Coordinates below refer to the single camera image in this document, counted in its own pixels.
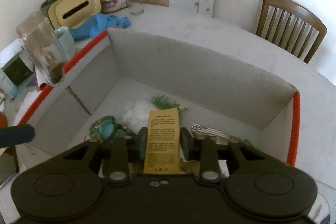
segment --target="cardboard box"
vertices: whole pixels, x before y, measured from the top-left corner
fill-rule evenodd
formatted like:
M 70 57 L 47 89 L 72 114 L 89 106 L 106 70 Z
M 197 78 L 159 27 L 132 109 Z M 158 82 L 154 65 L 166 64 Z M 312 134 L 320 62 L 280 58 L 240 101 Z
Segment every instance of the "cardboard box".
M 190 129 L 193 122 L 203 124 L 248 139 L 261 151 L 295 164 L 300 94 L 293 85 L 253 65 L 186 42 L 125 29 L 110 28 L 107 32 L 112 47 L 101 47 L 99 41 L 87 45 L 84 49 L 87 54 L 72 64 L 68 72 L 73 77 L 66 79 L 70 85 L 71 81 L 85 83 L 79 79 L 83 75 L 90 81 L 90 74 L 72 71 L 90 70 L 96 61 L 86 59 L 91 52 L 97 52 L 98 47 L 110 52 L 95 55 L 100 64 L 106 64 L 102 66 L 104 73 L 94 76 L 100 84 L 87 85 L 83 87 L 85 93 L 77 94 L 92 115 L 77 134 L 72 133 L 73 141 L 64 141 L 60 147 L 70 148 L 82 142 L 91 124 L 105 115 L 113 115 L 121 121 L 122 107 L 127 101 L 165 93 L 188 105 L 180 127 Z M 101 43 L 106 43 L 105 37 L 101 39 Z M 79 69 L 80 64 L 86 67 Z M 97 96 L 99 100 L 87 99 Z M 39 123 L 36 115 L 30 120 Z M 40 139 L 36 141 L 37 148 L 42 151 L 51 155 L 62 152 L 58 148 L 48 151 L 48 143 L 52 143 L 53 138 L 61 138 L 60 135 L 44 131 L 37 132 L 36 138 Z

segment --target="chair backrest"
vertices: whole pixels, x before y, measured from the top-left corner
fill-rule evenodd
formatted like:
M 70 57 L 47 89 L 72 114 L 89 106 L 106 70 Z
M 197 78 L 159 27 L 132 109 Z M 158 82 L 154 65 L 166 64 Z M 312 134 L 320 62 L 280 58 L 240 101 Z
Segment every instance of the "chair backrest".
M 300 58 L 302 56 L 304 50 L 307 48 L 308 42 L 310 41 L 311 34 L 313 33 L 313 31 L 316 30 L 318 32 L 318 35 L 313 41 L 313 43 L 312 44 L 310 43 L 310 49 L 303 60 L 305 63 L 308 63 L 312 58 L 312 56 L 314 55 L 314 53 L 316 52 L 316 50 L 318 49 L 318 47 L 320 46 L 323 38 L 325 37 L 327 33 L 327 28 L 322 23 L 322 21 L 320 21 L 318 17 L 315 16 L 312 12 L 308 11 L 305 7 L 302 7 L 301 5 L 291 0 L 264 0 L 256 32 L 256 35 L 259 37 L 262 37 L 263 30 L 266 24 L 266 19 L 268 18 L 268 10 L 270 6 L 274 7 L 274 11 L 268 25 L 265 39 L 269 40 L 270 35 L 272 33 L 273 37 L 270 42 L 277 44 L 279 47 L 284 48 L 286 51 L 290 52 L 296 57 Z M 279 17 L 277 27 L 273 32 L 274 22 L 276 21 L 276 18 L 278 18 L 280 10 L 281 15 Z M 283 27 L 284 18 L 287 18 L 287 20 L 285 26 Z M 296 35 L 298 25 L 299 26 L 302 25 L 302 27 L 300 29 L 300 32 Z M 309 32 L 305 37 L 304 41 L 301 40 L 303 34 L 306 35 L 308 29 Z

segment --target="blue cloth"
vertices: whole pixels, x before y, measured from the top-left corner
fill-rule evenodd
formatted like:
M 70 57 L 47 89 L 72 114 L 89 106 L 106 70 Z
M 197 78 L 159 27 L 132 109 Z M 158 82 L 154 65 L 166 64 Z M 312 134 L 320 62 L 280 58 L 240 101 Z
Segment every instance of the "blue cloth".
M 70 29 L 71 35 L 75 40 L 83 40 L 86 38 L 94 38 L 101 31 L 108 27 L 118 26 L 126 28 L 131 25 L 127 17 L 118 18 L 112 15 L 96 14 L 89 17 L 77 29 Z

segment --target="glass jar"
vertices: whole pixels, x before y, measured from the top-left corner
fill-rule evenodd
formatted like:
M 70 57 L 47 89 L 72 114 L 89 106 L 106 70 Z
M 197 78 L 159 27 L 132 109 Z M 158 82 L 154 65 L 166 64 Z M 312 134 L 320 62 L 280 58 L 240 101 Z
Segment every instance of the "glass jar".
M 49 19 L 41 11 L 27 17 L 16 27 L 22 47 L 36 68 L 45 74 L 50 85 L 57 84 L 63 78 L 62 67 L 67 60 L 53 36 L 53 31 Z

